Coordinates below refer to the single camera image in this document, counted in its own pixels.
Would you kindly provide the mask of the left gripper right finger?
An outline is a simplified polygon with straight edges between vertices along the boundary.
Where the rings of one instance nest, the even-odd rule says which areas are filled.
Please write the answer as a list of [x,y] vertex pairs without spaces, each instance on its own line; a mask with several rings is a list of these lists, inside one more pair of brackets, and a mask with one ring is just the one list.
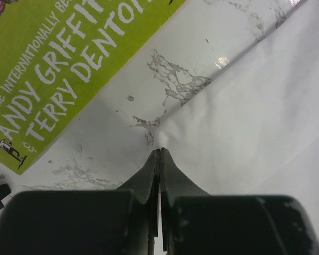
[[160,151],[167,254],[319,254],[302,205],[286,195],[211,195]]

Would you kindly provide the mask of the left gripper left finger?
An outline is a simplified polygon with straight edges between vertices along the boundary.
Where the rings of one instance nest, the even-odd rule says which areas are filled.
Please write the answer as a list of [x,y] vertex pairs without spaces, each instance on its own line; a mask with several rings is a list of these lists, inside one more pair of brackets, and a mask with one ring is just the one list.
[[17,194],[0,218],[0,254],[153,254],[159,156],[114,190]]

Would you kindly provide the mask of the white long sleeve shirt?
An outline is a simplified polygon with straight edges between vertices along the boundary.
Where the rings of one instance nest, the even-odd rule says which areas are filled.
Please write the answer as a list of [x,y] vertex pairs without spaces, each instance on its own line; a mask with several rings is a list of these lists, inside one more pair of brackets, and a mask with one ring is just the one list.
[[305,1],[156,132],[210,193],[319,197],[319,1]]

